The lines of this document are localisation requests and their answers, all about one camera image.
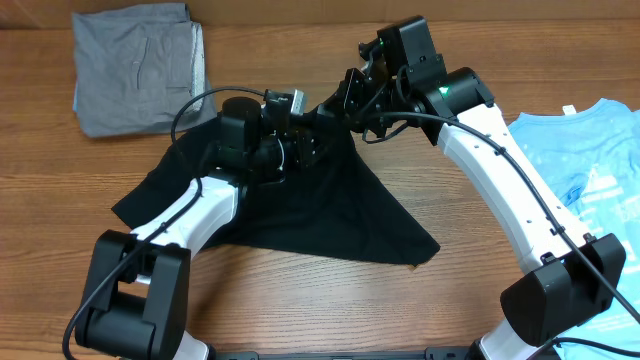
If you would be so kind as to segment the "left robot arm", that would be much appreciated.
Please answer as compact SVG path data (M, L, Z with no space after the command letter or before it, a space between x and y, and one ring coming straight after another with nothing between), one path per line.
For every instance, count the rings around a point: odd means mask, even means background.
M307 166L336 123L326 106L305 111L293 94L227 100L202 127L205 150L188 165L183 194L130 232L107 230L97 239L63 337L65 357L76 342L121 359L216 358L186 328L193 258L235 220L253 187L281 183L288 165Z

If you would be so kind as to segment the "black t-shirt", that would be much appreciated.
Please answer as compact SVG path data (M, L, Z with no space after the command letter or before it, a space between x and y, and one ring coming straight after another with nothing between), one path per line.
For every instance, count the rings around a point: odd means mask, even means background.
M143 225L178 199L192 178L190 163L219 137L219 122L194 127L112 210L128 227ZM348 131L309 170L289 171L283 183L257 189L208 247L243 245L354 261L418 266L440 249L358 155Z

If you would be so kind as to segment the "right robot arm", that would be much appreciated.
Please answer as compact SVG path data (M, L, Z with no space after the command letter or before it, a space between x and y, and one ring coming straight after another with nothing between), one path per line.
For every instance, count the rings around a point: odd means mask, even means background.
M380 29L359 54L364 66L346 73L330 111L369 143L422 130L480 193L522 270L501 293L503 321L470 347L470 358L534 359L620 299L621 242L594 236L561 204L480 77L468 67L446 69L425 18Z

